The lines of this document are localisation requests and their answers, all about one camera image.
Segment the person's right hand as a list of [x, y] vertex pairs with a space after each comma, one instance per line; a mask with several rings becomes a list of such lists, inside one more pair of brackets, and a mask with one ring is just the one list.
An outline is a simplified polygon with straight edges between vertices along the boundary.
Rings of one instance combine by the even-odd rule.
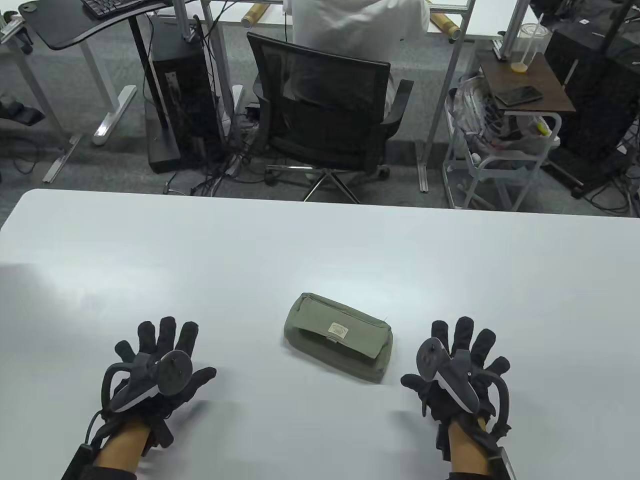
[[491, 329], [483, 329], [473, 337], [474, 321], [460, 317], [454, 336], [449, 338], [448, 323], [435, 320], [430, 338], [416, 355], [418, 374], [400, 378], [403, 387], [417, 393], [422, 414], [430, 413], [439, 423], [436, 448], [450, 461], [450, 426], [458, 424], [489, 457], [499, 452], [498, 441], [510, 430], [509, 401], [500, 399], [496, 408], [489, 397], [491, 385], [501, 386], [510, 362], [503, 356], [486, 365], [487, 356], [496, 342]]

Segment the person's left hand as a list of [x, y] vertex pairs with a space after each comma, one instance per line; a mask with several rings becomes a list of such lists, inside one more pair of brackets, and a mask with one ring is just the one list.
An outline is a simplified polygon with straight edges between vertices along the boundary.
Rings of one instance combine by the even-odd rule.
[[144, 321], [137, 327], [137, 350], [127, 340], [115, 345], [119, 361], [103, 375], [103, 425], [92, 439], [93, 447], [112, 439], [134, 419], [150, 430], [143, 451], [173, 444], [168, 418], [217, 376], [213, 366], [194, 368], [198, 334], [196, 322], [188, 321], [178, 330], [174, 317], [163, 317], [158, 326]]

